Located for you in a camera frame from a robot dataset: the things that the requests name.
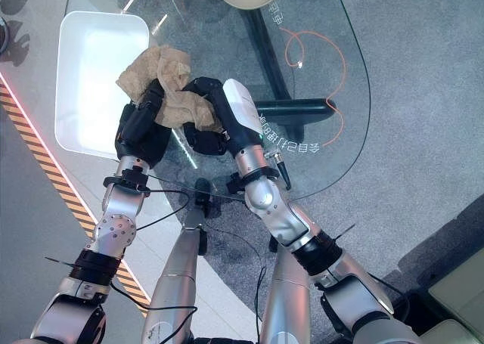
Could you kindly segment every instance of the silver robot arm segment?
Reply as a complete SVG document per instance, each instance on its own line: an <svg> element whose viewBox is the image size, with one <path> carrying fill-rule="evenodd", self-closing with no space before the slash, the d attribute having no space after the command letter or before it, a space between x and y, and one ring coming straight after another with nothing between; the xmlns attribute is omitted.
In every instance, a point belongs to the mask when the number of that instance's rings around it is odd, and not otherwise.
<svg viewBox="0 0 484 344"><path fill-rule="evenodd" d="M148 165L136 157L123 157L115 177L138 167L145 174ZM63 344L98 343L106 322L101 303L110 291L110 282L119 267L124 250L136 235L135 217L145 193L111 183L104 198L104 214L96 226L94 239L86 244L38 319L31 338L55 339Z"/></svg>
<svg viewBox="0 0 484 344"><path fill-rule="evenodd" d="M73 270L61 281L37 320L31 339L25 340L101 342L106 323L101 304L106 301L126 247L135 239L135 218L150 193L147 171L162 159L171 133L171 129L154 122L163 97L164 90L155 79L139 104L125 105L114 141L119 167L114 176L104 180L104 213L93 241L85 245Z"/></svg>
<svg viewBox="0 0 484 344"><path fill-rule="evenodd" d="M251 138L254 133L260 133L262 127L253 113L256 108L247 89L237 81L228 80L223 91L225 96L211 92L209 97L225 135L232 138L240 131L245 134L245 139L232 143L229 139L228 149L235 158L245 188L246 205L304 267L310 281L324 292L321 304L335 328L354 336L358 344L420 343L409 327L392 318L391 301L366 270L339 248L299 206L287 203L281 196L274 176L267 173L262 142ZM246 104L245 108L240 107L241 101Z"/></svg>

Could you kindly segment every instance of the glass table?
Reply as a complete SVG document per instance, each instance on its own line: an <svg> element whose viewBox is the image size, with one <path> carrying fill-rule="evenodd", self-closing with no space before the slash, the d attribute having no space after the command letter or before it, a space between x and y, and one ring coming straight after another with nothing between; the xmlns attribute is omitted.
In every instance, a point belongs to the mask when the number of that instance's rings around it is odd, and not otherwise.
<svg viewBox="0 0 484 344"><path fill-rule="evenodd" d="M357 159L368 130L369 83L340 0L274 0L251 11L223 0L88 2L141 17L154 42L189 53L192 78L242 82L259 111L265 147L282 152L291 199L330 186ZM67 11L83 8L68 1ZM227 196L235 169L229 153L197 154L174 130L155 172L186 187L204 177L214 194Z"/></svg>

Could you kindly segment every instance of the gray carpet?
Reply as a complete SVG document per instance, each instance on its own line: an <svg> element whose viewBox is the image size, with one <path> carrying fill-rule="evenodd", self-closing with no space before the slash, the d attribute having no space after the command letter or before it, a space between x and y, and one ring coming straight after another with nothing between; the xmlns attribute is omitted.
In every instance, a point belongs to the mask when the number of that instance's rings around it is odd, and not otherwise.
<svg viewBox="0 0 484 344"><path fill-rule="evenodd" d="M117 1L122 7L127 0ZM215 4L208 6L215 13L197 14L207 8L200 0L137 0L130 11L152 10L143 15L150 28L169 13L158 42L188 49L194 76L233 77L250 88L254 99L270 98L240 15L220 1L212 1ZM482 246L476 237L482 236L479 197L484 186L484 4L482 0L343 1L368 64L373 96L370 130L365 148L350 172L330 189L299 203L330 235L356 223L340 239L340 245L369 271L380 277L389 275L389 280L407 290L430 282L430 276L435 279L446 269L440 262L448 255L449 241L458 237L469 243L470 250ZM302 188L309 180L304 170L321 170L309 175L313 180L318 177L310 187L314 190L315 185L322 187L338 178L356 156L368 113L368 91L337 0L278 2L284 8L284 22L292 30L312 29L330 36L349 62L349 79L339 100L335 98L338 106L348 109L341 139L321 153L318 161L286 156L290 174L301 177L294 181ZM276 27L267 12L265 18L270 28ZM316 40L304 41L308 51L323 48ZM24 52L21 47L20 43L20 53ZM284 52L283 39L275 39L275 47ZM330 52L321 50L320 54L308 56L307 65L294 71L295 86L291 85L292 73L278 54L291 93L298 98L327 93L324 88L329 89L335 82L337 74L332 72L340 67ZM297 58L298 49L291 48L290 56ZM307 127L309 137L317 132L329 137L338 121L320 122L316 132L313 127ZM223 175L232 172L234 166L228 157L217 160L218 169L213 168L213 163L207 166L208 161L200 158L201 172L186 172L184 176L173 157L157 168L157 174L177 176L186 182L210 174L206 177L217 178L221 187ZM208 224L244 237L269 266L261 288L263 306L274 260L267 253L268 234L242 203L214 200L218 208ZM454 249L451 252L454 257L461 254L462 259L468 254ZM252 249L240 238L210 231L207 260L252 307L259 274L259 260ZM313 292L312 341L333 337L318 303L318 293Z"/></svg>
<svg viewBox="0 0 484 344"><path fill-rule="evenodd" d="M444 247L457 228L432 234L482 194L484 6L481 0L343 1L368 63L370 131L349 174L299 203L333 236L356 223L340 244L369 271L391 274L390 281L408 290L419 284L412 277L445 260ZM305 2L299 3L302 9ZM467 237L481 237L482 214L476 219L450 225L462 224ZM261 221L242 203L224 202L209 224L245 237L261 254L267 251ZM423 243L436 237L440 249ZM477 239L461 255L482 245ZM266 256L271 265L272 256ZM240 239L213 231L207 259L252 306L259 273L254 252ZM233 267L235 261L252 265ZM313 292L312 341L332 337Z"/></svg>

